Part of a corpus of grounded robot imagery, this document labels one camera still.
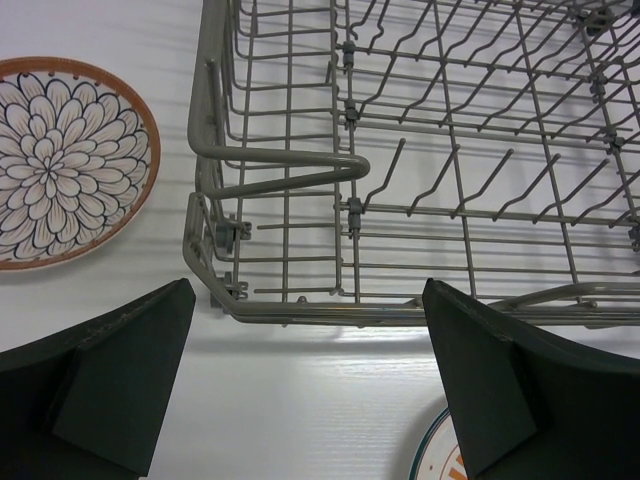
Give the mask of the orange sunburst plate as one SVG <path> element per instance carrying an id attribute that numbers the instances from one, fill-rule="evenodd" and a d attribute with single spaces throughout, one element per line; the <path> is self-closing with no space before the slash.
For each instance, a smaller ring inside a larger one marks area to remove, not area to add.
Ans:
<path id="1" fill-rule="evenodd" d="M 449 408 L 423 436 L 411 463 L 409 480 L 468 480 Z"/>

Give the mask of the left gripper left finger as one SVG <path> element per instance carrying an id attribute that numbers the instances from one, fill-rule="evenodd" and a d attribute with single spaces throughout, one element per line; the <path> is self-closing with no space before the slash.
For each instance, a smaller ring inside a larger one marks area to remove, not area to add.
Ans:
<path id="1" fill-rule="evenodd" d="M 182 278 L 2 352 L 2 478 L 148 476 L 194 307 Z"/>

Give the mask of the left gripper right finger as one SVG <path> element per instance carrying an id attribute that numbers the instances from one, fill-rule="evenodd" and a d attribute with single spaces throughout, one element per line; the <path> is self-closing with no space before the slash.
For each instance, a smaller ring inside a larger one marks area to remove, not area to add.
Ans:
<path id="1" fill-rule="evenodd" d="M 639 362 L 430 279 L 426 321 L 471 479 L 636 479 Z"/>

